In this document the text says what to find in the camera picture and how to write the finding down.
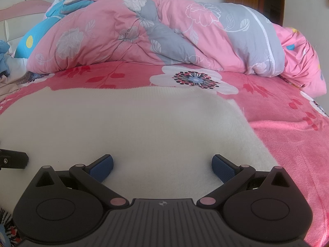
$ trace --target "yellow polka dot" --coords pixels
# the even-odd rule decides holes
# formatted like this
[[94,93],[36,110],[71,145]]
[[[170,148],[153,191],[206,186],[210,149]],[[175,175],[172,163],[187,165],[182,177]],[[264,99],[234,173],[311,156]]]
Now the yellow polka dot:
[[26,47],[31,48],[32,45],[33,45],[33,37],[32,37],[32,35],[30,35],[26,40]]
[[292,29],[292,32],[293,33],[296,33],[298,30],[297,29],[295,29],[295,28],[293,28],[293,27],[289,27],[290,29]]

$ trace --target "blue cloth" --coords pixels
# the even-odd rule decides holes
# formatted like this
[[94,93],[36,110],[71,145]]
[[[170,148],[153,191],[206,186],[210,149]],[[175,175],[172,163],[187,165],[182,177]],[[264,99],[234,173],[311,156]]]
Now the blue cloth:
[[8,75],[9,74],[9,67],[5,60],[5,54],[9,50],[10,45],[7,44],[5,41],[0,40],[0,75]]
[[40,42],[41,38],[49,31],[49,29],[59,22],[66,15],[74,11],[84,8],[93,3],[90,0],[82,0],[65,5],[65,0],[55,4],[47,13],[47,19],[35,25],[24,37],[20,40],[17,46],[15,57],[29,58],[34,48]]

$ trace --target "white flower print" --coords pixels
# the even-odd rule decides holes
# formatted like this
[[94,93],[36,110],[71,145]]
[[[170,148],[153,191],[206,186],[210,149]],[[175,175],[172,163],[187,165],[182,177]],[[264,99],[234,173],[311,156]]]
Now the white flower print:
[[186,63],[192,63],[199,67],[204,67],[204,68],[210,67],[210,62],[206,58],[200,57],[198,55],[192,55],[190,57],[186,57],[184,61]]
[[130,10],[139,12],[142,10],[142,7],[146,5],[146,0],[123,0],[126,7]]
[[129,41],[132,43],[134,40],[138,39],[138,36],[138,27],[132,26],[130,29],[121,30],[118,40],[122,40],[124,42]]
[[189,69],[182,66],[163,66],[164,74],[154,75],[150,78],[150,82],[157,86],[166,87],[200,87],[201,89],[217,94],[217,92],[225,95],[237,94],[239,90],[222,81],[222,76],[214,71],[205,68]]
[[301,94],[303,97],[305,97],[307,100],[310,101],[310,105],[313,107],[313,109],[315,109],[315,110],[316,110],[317,112],[319,112],[321,115],[323,115],[323,116],[325,116],[325,117],[329,117],[329,116],[325,113],[324,109],[322,109],[322,107],[321,107],[319,104],[317,104],[317,102],[316,102],[313,98],[311,98],[308,94],[304,93],[303,91],[301,91],[300,94]]
[[3,100],[3,101],[0,102],[0,105],[3,105],[6,102],[11,101],[11,100],[12,100],[12,98],[5,99],[5,100]]
[[256,63],[255,65],[248,67],[248,71],[247,71],[246,74],[263,74],[263,73],[266,73],[267,72],[266,67],[267,67],[267,65],[265,64],[265,62]]
[[193,3],[188,5],[185,11],[188,18],[201,26],[210,26],[213,22],[219,22],[221,11],[218,7],[211,4]]
[[44,59],[44,56],[42,53],[38,53],[36,54],[36,61],[40,64],[40,65],[44,65],[46,62],[51,61],[53,58],[50,58],[48,60]]
[[83,32],[79,28],[64,32],[58,40],[57,53],[61,59],[74,58],[80,51]]

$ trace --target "floral bedsheet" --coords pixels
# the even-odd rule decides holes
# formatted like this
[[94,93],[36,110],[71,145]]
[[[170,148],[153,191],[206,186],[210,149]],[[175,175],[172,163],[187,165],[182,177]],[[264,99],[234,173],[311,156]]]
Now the floral bedsheet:
[[142,86],[201,88],[234,99],[257,136],[296,182],[313,210],[305,240],[322,247],[329,240],[329,117],[300,89],[279,77],[216,72],[193,65],[106,62],[38,75],[0,103],[0,114],[20,98],[50,87],[129,89]]

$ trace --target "blue fabric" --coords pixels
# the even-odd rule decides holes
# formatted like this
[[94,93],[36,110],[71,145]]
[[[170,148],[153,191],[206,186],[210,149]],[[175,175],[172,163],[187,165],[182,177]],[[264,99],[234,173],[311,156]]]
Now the blue fabric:
[[20,40],[17,46],[15,57],[29,58],[34,48],[40,42],[41,38],[66,15],[74,11],[84,8],[93,3],[90,0],[74,2],[69,5],[64,4],[65,0],[55,4],[47,13],[47,19],[35,25],[24,37]]
[[10,247],[11,243],[9,241],[9,238],[7,236],[5,227],[3,224],[0,224],[0,246],[4,247]]
[[213,172],[223,183],[226,183],[228,180],[235,176],[235,171],[229,165],[224,163],[222,160],[218,159],[216,156],[212,160]]
[[295,44],[291,44],[287,46],[288,50],[294,50],[295,49]]
[[94,166],[89,171],[89,175],[95,178],[98,182],[103,182],[112,171],[113,165],[113,158],[109,155],[105,160]]
[[9,74],[9,67],[8,67],[8,65],[6,63],[6,60],[5,60],[5,54],[7,53],[9,48],[10,48],[9,44],[7,44],[3,40],[0,40],[0,75]]

